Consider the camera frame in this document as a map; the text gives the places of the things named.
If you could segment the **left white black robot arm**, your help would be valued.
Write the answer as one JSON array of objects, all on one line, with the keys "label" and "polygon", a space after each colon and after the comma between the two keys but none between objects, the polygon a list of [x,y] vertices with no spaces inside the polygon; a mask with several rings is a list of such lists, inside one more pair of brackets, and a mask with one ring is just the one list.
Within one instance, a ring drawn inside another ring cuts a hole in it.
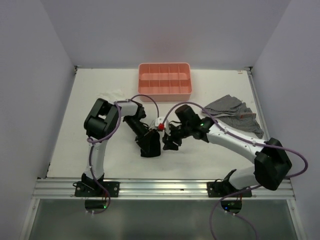
[{"label": "left white black robot arm", "polygon": [[124,121],[135,133],[135,142],[143,158],[161,155],[160,134],[141,122],[146,118],[143,105],[134,100],[110,103],[99,98],[84,121],[89,143],[88,162],[81,181],[76,186],[76,196],[82,193],[89,197],[108,197],[110,189],[104,184],[104,159],[107,143]]}]

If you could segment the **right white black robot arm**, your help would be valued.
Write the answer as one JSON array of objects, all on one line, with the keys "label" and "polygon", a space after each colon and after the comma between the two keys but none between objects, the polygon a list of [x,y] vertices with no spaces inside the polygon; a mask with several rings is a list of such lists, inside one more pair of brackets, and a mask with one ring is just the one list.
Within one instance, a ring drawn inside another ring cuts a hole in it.
[{"label": "right white black robot arm", "polygon": [[235,196],[255,185],[275,191],[292,168],[282,144],[275,138],[264,141],[236,133],[209,116],[200,118],[187,104],[177,108],[175,114],[179,119],[178,125],[163,119],[157,126],[157,130],[165,132],[162,138],[164,150],[177,151],[183,139],[193,137],[229,149],[252,163],[244,169],[233,169],[224,179],[209,184],[220,197]]}]

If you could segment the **black underwear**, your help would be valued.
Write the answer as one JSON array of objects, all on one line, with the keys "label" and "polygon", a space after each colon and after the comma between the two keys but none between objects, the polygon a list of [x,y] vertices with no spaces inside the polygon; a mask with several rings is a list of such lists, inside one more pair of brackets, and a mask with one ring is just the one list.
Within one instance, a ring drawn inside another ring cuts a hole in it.
[{"label": "black underwear", "polygon": [[144,158],[155,158],[161,155],[160,134],[156,131],[156,140],[150,147],[141,147],[140,156]]}]

